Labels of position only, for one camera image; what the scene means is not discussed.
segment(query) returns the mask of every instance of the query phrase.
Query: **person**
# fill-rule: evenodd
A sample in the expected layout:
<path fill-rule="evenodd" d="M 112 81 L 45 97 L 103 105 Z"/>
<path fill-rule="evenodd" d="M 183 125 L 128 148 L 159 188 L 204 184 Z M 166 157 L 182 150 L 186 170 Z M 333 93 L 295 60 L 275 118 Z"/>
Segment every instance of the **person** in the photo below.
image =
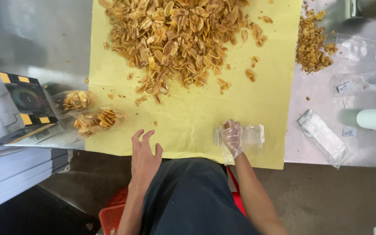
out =
<path fill-rule="evenodd" d="M 149 145 L 154 130 L 139 141 L 143 132 L 132 137 L 132 179 L 118 235 L 287 233 L 243 153 L 240 123 L 224 123 L 222 137 L 234 157 L 247 217 L 235 205 L 220 164 L 205 158 L 162 163 L 160 144 L 155 155 Z"/>

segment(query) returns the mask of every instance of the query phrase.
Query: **box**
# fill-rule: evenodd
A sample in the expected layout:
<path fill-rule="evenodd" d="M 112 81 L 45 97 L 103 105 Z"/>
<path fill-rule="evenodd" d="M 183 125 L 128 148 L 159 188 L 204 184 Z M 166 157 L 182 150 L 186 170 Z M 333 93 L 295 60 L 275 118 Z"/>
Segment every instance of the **box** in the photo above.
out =
<path fill-rule="evenodd" d="M 57 122 L 37 79 L 0 72 L 0 145 L 18 142 Z"/>

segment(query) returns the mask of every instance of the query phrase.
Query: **concrete floor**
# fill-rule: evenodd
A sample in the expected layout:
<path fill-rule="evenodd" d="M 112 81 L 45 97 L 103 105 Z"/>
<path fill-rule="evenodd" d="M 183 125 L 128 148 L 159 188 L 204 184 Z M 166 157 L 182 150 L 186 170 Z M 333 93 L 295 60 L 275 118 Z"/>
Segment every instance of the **concrete floor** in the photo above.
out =
<path fill-rule="evenodd" d="M 40 185 L 89 215 L 131 179 L 130 156 L 74 151 L 71 169 Z M 255 168 L 291 235 L 370 235 L 376 226 L 376 168 L 286 163 Z"/>

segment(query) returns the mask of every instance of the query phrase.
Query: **dark shirt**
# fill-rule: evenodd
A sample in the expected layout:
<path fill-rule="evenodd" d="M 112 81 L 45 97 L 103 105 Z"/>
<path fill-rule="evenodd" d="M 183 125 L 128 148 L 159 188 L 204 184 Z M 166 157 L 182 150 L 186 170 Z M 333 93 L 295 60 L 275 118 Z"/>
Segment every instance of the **dark shirt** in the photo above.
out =
<path fill-rule="evenodd" d="M 260 234 L 234 204 L 223 168 L 205 158 L 160 165 L 144 198 L 141 234 Z"/>

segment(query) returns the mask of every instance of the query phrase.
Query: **hand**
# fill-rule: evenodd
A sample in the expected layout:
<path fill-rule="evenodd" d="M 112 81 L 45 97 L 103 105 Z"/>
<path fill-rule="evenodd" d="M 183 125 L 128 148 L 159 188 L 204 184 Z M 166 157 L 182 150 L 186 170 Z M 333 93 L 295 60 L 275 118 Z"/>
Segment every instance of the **hand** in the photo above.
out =
<path fill-rule="evenodd" d="M 143 129 L 139 130 L 132 137 L 132 180 L 129 187 L 147 191 L 162 162 L 163 148 L 157 143 L 154 156 L 149 145 L 150 136 L 154 134 L 154 130 L 148 131 L 140 142 L 139 137 L 143 132 Z"/>
<path fill-rule="evenodd" d="M 223 123 L 223 142 L 233 154 L 233 158 L 236 158 L 243 152 L 242 141 L 240 139 L 242 132 L 243 129 L 240 122 L 235 122 L 232 119 L 229 119 Z"/>

